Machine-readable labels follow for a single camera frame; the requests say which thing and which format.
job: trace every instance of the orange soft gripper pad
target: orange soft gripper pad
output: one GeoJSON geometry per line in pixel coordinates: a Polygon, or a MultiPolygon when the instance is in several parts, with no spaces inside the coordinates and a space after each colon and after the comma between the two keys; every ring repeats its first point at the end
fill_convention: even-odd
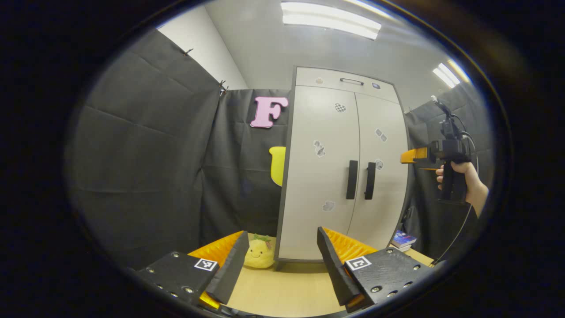
{"type": "Polygon", "coordinates": [[[224,266],[225,259],[228,257],[229,252],[232,250],[233,245],[240,237],[241,233],[243,233],[243,231],[230,234],[208,245],[204,245],[201,248],[188,253],[188,255],[198,257],[200,259],[217,261],[218,265],[222,267],[224,266]]]}
{"type": "MultiPolygon", "coordinates": [[[[233,245],[242,233],[243,231],[239,231],[223,237],[188,253],[188,255],[198,257],[200,259],[217,261],[219,267],[222,267],[224,266],[225,259],[228,257],[228,254],[232,250],[233,245]]],[[[220,303],[211,298],[210,295],[208,295],[208,293],[206,292],[203,292],[202,295],[200,295],[199,301],[200,303],[208,305],[214,309],[220,308],[220,303]]]]}
{"type": "Polygon", "coordinates": [[[363,244],[358,240],[352,239],[347,235],[343,235],[336,231],[323,227],[329,240],[332,242],[333,249],[336,251],[337,257],[340,258],[341,264],[346,260],[374,253],[377,250],[367,244],[363,244]]]}

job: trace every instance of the plush toy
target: plush toy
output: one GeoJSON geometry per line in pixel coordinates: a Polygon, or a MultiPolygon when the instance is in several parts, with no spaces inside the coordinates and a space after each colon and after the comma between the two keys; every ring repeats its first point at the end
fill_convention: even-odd
{"type": "Polygon", "coordinates": [[[275,262],[275,252],[268,237],[257,234],[249,241],[249,249],[245,254],[244,265],[255,268],[268,268],[275,262]]]}

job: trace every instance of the human hand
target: human hand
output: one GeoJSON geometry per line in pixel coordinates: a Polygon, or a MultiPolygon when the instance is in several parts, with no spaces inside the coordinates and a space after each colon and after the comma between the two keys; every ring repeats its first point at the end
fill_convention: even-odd
{"type": "MultiPolygon", "coordinates": [[[[456,164],[454,162],[451,162],[451,167],[455,172],[459,172],[465,175],[465,183],[467,184],[467,194],[465,196],[465,201],[473,205],[478,217],[485,205],[489,189],[479,179],[477,170],[475,170],[475,167],[472,163],[463,162],[461,164],[456,164]]],[[[437,181],[439,183],[443,183],[443,165],[441,165],[441,167],[436,170],[436,174],[439,176],[437,177],[437,181]]]]}

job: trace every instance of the ceiling light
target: ceiling light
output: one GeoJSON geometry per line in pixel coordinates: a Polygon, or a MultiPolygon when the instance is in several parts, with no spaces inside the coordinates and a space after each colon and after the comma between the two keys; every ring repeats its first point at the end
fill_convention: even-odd
{"type": "Polygon", "coordinates": [[[437,77],[439,77],[442,81],[444,81],[445,84],[447,84],[447,86],[449,86],[449,88],[455,87],[455,84],[449,79],[449,77],[447,75],[445,75],[442,71],[440,71],[439,68],[434,68],[434,70],[432,72],[434,74],[436,74],[437,77]]]}
{"type": "Polygon", "coordinates": [[[463,81],[466,81],[467,83],[469,83],[471,81],[469,79],[469,77],[467,76],[467,74],[465,73],[465,71],[463,71],[463,69],[461,67],[459,67],[459,65],[457,65],[457,63],[455,63],[451,59],[448,60],[447,62],[449,63],[451,68],[453,68],[455,70],[455,72],[457,72],[457,74],[461,77],[461,79],[463,79],[463,81]]]}
{"type": "Polygon", "coordinates": [[[333,7],[303,2],[282,2],[284,24],[313,25],[376,39],[381,24],[333,7]]]}
{"type": "Polygon", "coordinates": [[[371,5],[368,5],[368,4],[364,3],[364,2],[361,2],[361,1],[358,1],[358,0],[344,0],[344,1],[347,1],[347,2],[349,2],[349,3],[353,3],[354,5],[357,5],[357,6],[360,6],[361,8],[367,9],[367,10],[369,10],[370,12],[376,13],[376,14],[378,14],[378,15],[384,17],[384,18],[392,19],[392,17],[391,17],[388,13],[386,13],[386,12],[384,12],[384,11],[382,11],[382,10],[379,10],[379,9],[377,9],[377,8],[371,6],[371,5]]]}
{"type": "Polygon", "coordinates": [[[440,63],[439,69],[440,69],[445,75],[447,75],[447,76],[449,77],[449,79],[450,79],[453,83],[455,83],[455,85],[457,85],[457,84],[460,83],[459,79],[455,76],[455,74],[453,74],[453,73],[449,70],[449,68],[447,68],[447,66],[445,66],[443,63],[440,63]]]}

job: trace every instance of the wooden table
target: wooden table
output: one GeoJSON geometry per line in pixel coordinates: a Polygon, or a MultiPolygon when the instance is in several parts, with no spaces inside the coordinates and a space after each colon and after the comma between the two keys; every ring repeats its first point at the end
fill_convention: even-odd
{"type": "MultiPolygon", "coordinates": [[[[271,237],[271,242],[274,248],[276,239],[271,237]]],[[[425,265],[433,261],[415,250],[405,254],[425,265]]],[[[275,317],[320,316],[345,310],[337,303],[323,263],[287,263],[278,272],[274,265],[268,269],[244,266],[227,306],[275,317]]]]}

